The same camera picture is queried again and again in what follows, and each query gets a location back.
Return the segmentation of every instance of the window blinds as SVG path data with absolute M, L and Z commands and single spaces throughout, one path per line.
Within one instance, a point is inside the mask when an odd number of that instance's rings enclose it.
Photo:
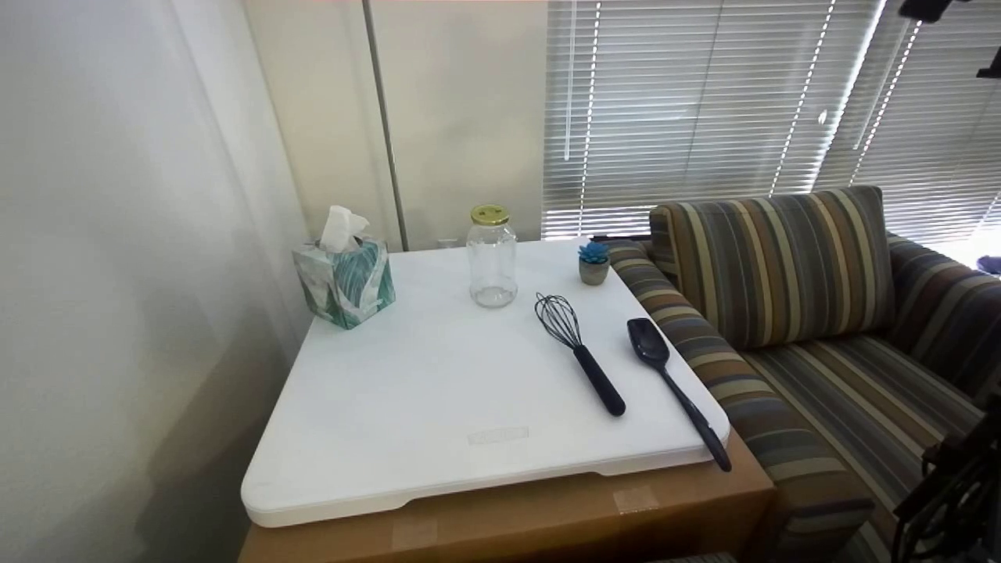
M 546 237 L 811 192 L 881 0 L 552 0 Z
M 999 230 L 1001 82 L 978 77 L 999 48 L 1001 0 L 890 13 L 816 183 L 884 183 L 890 227 L 924 244 Z

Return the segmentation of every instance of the striped couch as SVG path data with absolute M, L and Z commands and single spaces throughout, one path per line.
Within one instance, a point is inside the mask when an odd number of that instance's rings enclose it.
M 1001 383 L 1001 280 L 886 235 L 881 188 L 659 202 L 612 252 L 777 482 L 749 561 L 890 561 Z

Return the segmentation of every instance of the black spatula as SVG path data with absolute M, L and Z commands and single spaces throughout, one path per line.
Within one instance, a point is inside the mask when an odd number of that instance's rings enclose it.
M 723 440 L 717 439 L 715 425 L 706 423 L 706 415 L 689 399 L 689 393 L 675 383 L 675 377 L 668 371 L 668 361 L 670 361 L 670 348 L 659 339 L 658 326 L 652 319 L 628 319 L 628 341 L 636 348 L 636 355 L 645 361 L 655 371 L 659 371 L 659 377 L 668 381 L 668 387 L 675 393 L 675 399 L 681 402 L 686 415 L 692 419 L 694 430 L 701 436 L 701 440 L 710 446 L 717 466 L 723 473 L 730 473 L 730 457 Z

